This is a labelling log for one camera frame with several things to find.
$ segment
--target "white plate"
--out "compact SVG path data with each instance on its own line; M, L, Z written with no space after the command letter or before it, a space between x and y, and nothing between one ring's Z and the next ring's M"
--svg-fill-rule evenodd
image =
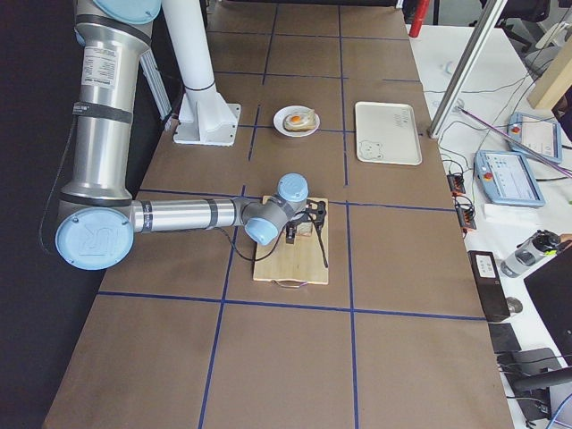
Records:
M296 132L296 131L288 131L284 129L284 119L289 114L293 114L294 112L308 112L312 109L309 107L305 107L304 105L289 105L280 109L274 115L274 127L277 129L281 134L288 136L288 137L305 137L309 136L313 132L315 132L318 128L320 128L320 117L315 114L315 128L313 130Z

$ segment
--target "black cable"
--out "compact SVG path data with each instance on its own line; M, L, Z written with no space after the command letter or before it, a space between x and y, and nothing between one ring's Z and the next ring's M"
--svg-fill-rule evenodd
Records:
M234 249L234 251L237 253L237 255L239 257L241 257L242 259L249 261L249 262L262 261L262 260L268 258L270 255L272 255L272 253L276 250L278 243L280 242L280 237L282 236L282 233L284 232L284 228L282 228L282 230L278 234L278 237L276 238L276 242L274 243L273 247L270 249L270 251L266 255L264 255L263 257L259 257L259 258L253 258L253 257L245 257L244 255L242 255L242 253L240 253L240 250L236 247L236 244L234 243L234 241L232 241L232 238L229 235L229 233L227 231L225 231L223 228L215 227L213 229L220 231L226 237L226 239L229 241L229 243L231 243L231 246Z
M62 157L60 158L60 164L57 168L57 173L55 174L54 183L52 184L50 193L47 196L46 204L44 205L44 212L42 213L42 217L39 221L38 243L42 251L47 255L55 255L55 252L50 250L48 246L46 246L46 243L44 242L44 222L46 221L47 212L52 203L52 199L54 198L55 188L57 188L58 181L62 176L63 165L65 164L65 160L68 157L68 151L70 150L70 146L72 145L73 136L75 135L77 125L78 125L78 117L76 115L73 115L73 118L71 119L70 131L68 132L68 139L65 142L65 148L63 149Z
M464 198L467 202L461 203L460 201L458 201L459 198ZM461 208L462 210L464 210L467 213L468 220L474 221L476 216L475 204L473 204L471 198L467 197L466 195L456 195L454 197L454 200L455 200L455 208Z
M570 179L568 176L562 177L552 177L550 179L536 179L536 181L563 181L565 179Z
M455 175L455 176L459 176L459 175L460 175L460 177L463 177L463 175L464 175L466 172L470 171L470 169L465 170L465 169L463 168L463 166L462 166L460 163L458 163L457 161L455 161L454 159L442 159L441 161L444 162L444 163L452 163L452 164L455 164L455 165L458 166L458 168L461 169L460 172L452 172L452 171L450 170L450 164L449 164L449 168L447 169L448 174L452 174L452 175Z
M514 365L522 365L522 364L535 364L537 362L543 362L544 360L550 360L550 359L557 359L557 358L570 358L572 356L572 353L568 353L567 355L558 355L558 356L548 356L548 357L543 357L541 359L536 359L536 360L525 360L522 362L513 362L511 364L504 364L502 366L514 366Z
M514 87L516 84L518 84L521 80L526 79L526 76L524 78L520 78L519 80L517 80L516 82L510 83L508 85L503 85L502 87L498 87L496 89L482 89L479 91L461 91L461 94L485 94L485 93L490 93L490 92L497 92L500 91L501 89L505 89L505 88L510 88L510 87ZM423 91L424 93L430 93L430 94L444 94L445 91L432 91L432 90L427 90L427 91Z
M173 116L173 114L175 113L176 110L178 110L181 107L181 103L182 103L182 99L185 96L185 84L183 83L183 81L181 79L179 79L176 76L172 76L168 73L165 73L164 71L159 70L157 67L155 67L155 70L157 70L159 72L159 74L161 76L166 77L167 79L170 80L174 80L176 82L179 83L180 87L179 87L179 93L177 94L177 97L172 101L171 103L171 110L169 111L169 113L162 119L162 127L164 128L165 124L169 121L169 119Z
M454 155L456 155L456 156L459 156L459 157L463 158L463 160L465 161L465 164L466 164L466 166L467 166L467 170L470 171L470 170L471 170L471 166L470 166L470 164L469 164L469 162L468 162L468 159L467 159L463 154L460 154L459 152L455 152L454 150L447 149L446 147L441 146L441 143L442 143L443 137L445 136L445 133L450 129L450 127L452 127L452 126L453 126L454 124L456 124L456 123L461 123L461 124L467 126L468 128L471 128L471 129L476 130L476 131L483 131L483 130L487 130L487 129L486 129L486 128L476 128L475 126L473 126L473 125L471 125L471 124L469 124L469 123L463 122L463 121L453 121L453 122L451 122L449 125L447 125L447 127L445 127L445 129L444 129L443 132L441 133L441 136L440 136L439 142L438 142L439 149L440 149L440 150L443 150L443 151L445 151L445 152L450 152L450 153L452 153L452 154L454 154Z

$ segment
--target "blue tape line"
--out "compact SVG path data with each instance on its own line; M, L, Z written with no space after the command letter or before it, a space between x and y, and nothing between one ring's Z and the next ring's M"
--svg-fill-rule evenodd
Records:
M277 3L274 8L274 21L272 23L272 33L270 34L270 41L268 42L268 51L266 52L266 63L265 63L265 73L262 76L262 84L266 82L266 73L268 72L268 62L270 61L270 50L272 49L272 42L274 40L274 30L276 29L276 21L278 19L278 8L280 4Z
M348 234L348 280L349 280L349 314L351 329L351 366L354 384L354 422L355 428L359 428L359 397L358 397L358 353L356 347L356 317L354 308L354 275L351 254L351 222L349 221L349 205L346 205L346 233Z
M346 139L346 98L344 95L344 85L343 85L343 49L342 49L342 37L341 37L341 10L338 6L338 40L340 46L340 85L341 85L341 130L343 131L343 183L344 186L349 185L349 173L348 173L348 141Z
M113 296L113 297L126 297L126 298L142 298L142 299L167 299L179 301L197 301L197 302L210 302L220 304L222 301L216 298L201 298L201 297L182 297L179 295L161 295L155 293L138 293L138 292L119 292L111 290L101 290L97 295ZM391 310L376 310L367 308L345 308L345 307L328 307L328 306L312 306L305 304L287 304L280 302L264 302L264 301L246 301L241 299L226 299L224 301L228 305L237 306L252 306L252 307L278 307L278 308L296 308L300 310L315 310L315 311L334 311L338 313L356 313L356 314L369 314L369 315L395 315L401 317L421 317L432 319L449 319L449 320L467 320L467 321L485 321L484 317L473 315L437 315L432 313L414 313L405 311L391 311Z
M352 201L329 201L330 204L336 206L358 206L358 207L382 207L382 208L399 208L403 210L425 210L428 212L445 212L445 213L455 213L454 208L444 208L444 207L424 207L424 206L401 206L395 204L382 204L382 203L358 203Z
M248 150L248 161L252 160L252 151L254 150L254 139L257 136L258 116L260 115L260 105L257 107L257 115L254 118L254 129L252 130L252 137L250 138L250 149Z
M178 295L160 295L156 293L136 293L136 292L119 292L114 290L100 290L97 295L107 297L127 297L127 298L149 298L149 299L169 299L174 301L194 301L194 302L212 302L220 303L220 299L200 298L200 297L182 297Z
M270 36L272 33L266 33L264 31L228 31L221 29L208 29L206 34L243 34L245 36Z
M242 185L241 196L244 195L244 190L246 186ZM236 243L236 236L239 229L237 227L234 228L234 234L232 235L232 242ZM218 317L216 319L216 330L214 331L214 340L213 340L213 347L211 348L211 358L208 363L208 371L206 373L206 382L205 382L205 393L203 394L203 403L200 407L200 416L198 419L198 429L202 429L203 424L205 422L205 413L206 413L206 403L208 402L208 393L210 390L211 379L213 377L213 369L215 367L215 357L216 357L216 350L218 346L218 338L221 333L221 325L223 323L223 313L224 313L224 304L226 300L226 292L229 287L229 277L231 275L231 267L232 267L232 258L234 257L234 247L231 247L231 253L229 254L229 263L226 267L226 275L224 277L224 287L223 287L223 295L221 296L221 306L218 312Z
M343 38L356 40L387 40L389 42L409 42L408 38L376 38L374 36L343 36Z
M339 36L326 36L317 34L286 34L276 33L276 36L284 36L286 38L338 38Z

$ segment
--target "wooden cutting board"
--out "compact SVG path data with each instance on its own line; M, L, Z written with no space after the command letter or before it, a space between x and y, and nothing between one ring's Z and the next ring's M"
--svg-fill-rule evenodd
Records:
M325 202L326 212L328 200L325 198L308 198L313 201ZM328 255L328 218L325 217L322 228L322 242L326 259ZM328 268L324 266L322 250L314 227L309 235L302 235L301 229L307 228L306 224L298 227L294 244L286 242L286 234L281 234L277 240L280 242L268 258L255 262L253 279L261 282L278 282L281 286L297 287L306 283L328 284ZM257 245L256 259L267 255L272 249L275 240L266 246Z

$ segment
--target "white mounting bracket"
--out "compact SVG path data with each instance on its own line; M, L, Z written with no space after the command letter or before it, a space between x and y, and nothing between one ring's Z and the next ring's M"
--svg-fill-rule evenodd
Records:
M227 104L223 97L216 93L214 97L214 109L208 109L200 101L197 101L197 114L193 114L189 98L185 94L181 111L179 112L179 126L175 131L173 140L182 145L210 145L232 146L236 138L240 105ZM208 125L213 116L222 116L222 119L213 126Z

